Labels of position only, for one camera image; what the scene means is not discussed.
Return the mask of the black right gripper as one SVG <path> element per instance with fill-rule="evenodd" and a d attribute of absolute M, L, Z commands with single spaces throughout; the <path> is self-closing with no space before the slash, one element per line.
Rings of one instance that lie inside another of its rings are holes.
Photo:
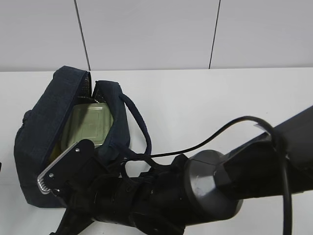
<path fill-rule="evenodd" d="M 53 235 L 78 235 L 94 221 L 134 227 L 131 209 L 137 184 L 115 175 L 103 175 L 88 188 L 59 196 L 66 203 L 66 212 Z"/>

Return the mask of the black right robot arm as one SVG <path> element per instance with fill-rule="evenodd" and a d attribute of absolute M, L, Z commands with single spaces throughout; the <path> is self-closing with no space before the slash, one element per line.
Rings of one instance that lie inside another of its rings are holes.
<path fill-rule="evenodd" d="M 313 188 L 313 110 L 276 127 L 250 116 L 264 133 L 228 154 L 174 153 L 169 165 L 119 146 L 118 169 L 101 171 L 91 142 L 81 141 L 55 165 L 50 187 L 67 203 L 56 234 L 77 235 L 95 221 L 147 235 L 181 235 L 187 226 L 227 220 L 245 199 L 281 195 L 283 234 L 292 231 L 291 196 Z"/>

